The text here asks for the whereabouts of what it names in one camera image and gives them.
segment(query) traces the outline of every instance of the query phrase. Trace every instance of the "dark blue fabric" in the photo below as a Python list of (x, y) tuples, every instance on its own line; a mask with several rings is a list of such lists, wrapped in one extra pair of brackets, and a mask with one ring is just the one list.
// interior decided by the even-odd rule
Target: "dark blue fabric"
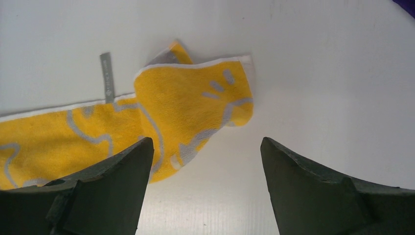
[(393, 0), (415, 18), (415, 0)]

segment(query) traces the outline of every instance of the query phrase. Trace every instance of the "yellow cloth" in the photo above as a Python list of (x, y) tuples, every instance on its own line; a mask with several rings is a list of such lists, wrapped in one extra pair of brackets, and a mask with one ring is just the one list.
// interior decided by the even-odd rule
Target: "yellow cloth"
[(177, 172), (224, 125), (253, 114), (249, 56), (193, 65), (177, 42), (135, 78), (135, 94), (0, 118), (0, 188), (43, 185), (154, 143), (151, 181)]

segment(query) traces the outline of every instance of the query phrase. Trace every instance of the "towel fold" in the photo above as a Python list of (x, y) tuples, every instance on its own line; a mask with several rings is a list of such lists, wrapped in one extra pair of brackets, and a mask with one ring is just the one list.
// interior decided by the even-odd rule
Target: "towel fold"
[(192, 61), (174, 42), (134, 80), (134, 94), (0, 118), (0, 188), (43, 185), (144, 137), (154, 142), (151, 182), (190, 162), (219, 129), (253, 114), (250, 56)]

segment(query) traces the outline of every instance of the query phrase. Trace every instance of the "towel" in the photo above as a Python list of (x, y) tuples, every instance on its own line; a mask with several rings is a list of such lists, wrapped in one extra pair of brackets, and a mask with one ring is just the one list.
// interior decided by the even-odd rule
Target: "towel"
[(193, 64), (172, 43), (134, 79), (133, 94), (0, 117), (0, 188), (42, 186), (121, 152), (154, 143), (150, 182), (189, 163), (219, 129), (253, 114), (250, 56)]

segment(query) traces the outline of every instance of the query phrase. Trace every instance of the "folded towel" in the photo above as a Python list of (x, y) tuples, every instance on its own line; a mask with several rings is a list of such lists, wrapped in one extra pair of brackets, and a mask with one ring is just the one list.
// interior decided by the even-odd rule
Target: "folded towel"
[(253, 114), (250, 56), (192, 64), (174, 42), (134, 80), (134, 94), (0, 118), (0, 188), (43, 185), (154, 142), (151, 182), (190, 162), (223, 126)]

